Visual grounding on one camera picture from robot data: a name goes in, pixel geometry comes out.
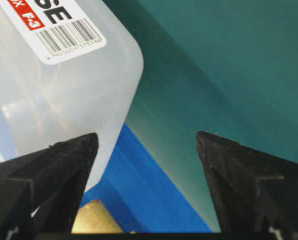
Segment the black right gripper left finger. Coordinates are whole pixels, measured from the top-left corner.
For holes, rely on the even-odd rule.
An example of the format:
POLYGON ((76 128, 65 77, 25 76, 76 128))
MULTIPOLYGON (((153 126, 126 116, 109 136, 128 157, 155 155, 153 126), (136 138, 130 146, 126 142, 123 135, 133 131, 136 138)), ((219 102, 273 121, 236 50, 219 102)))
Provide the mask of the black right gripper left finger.
POLYGON ((98 148, 89 133, 0 163, 0 240, 72 239, 98 148))

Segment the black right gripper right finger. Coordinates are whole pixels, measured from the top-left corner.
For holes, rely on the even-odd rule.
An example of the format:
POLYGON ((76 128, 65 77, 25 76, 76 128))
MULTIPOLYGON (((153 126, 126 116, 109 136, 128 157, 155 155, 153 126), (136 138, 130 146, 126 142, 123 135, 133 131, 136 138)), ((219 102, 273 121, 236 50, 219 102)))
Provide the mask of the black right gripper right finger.
POLYGON ((298 163, 205 131, 196 146, 222 234, 298 240, 298 163))

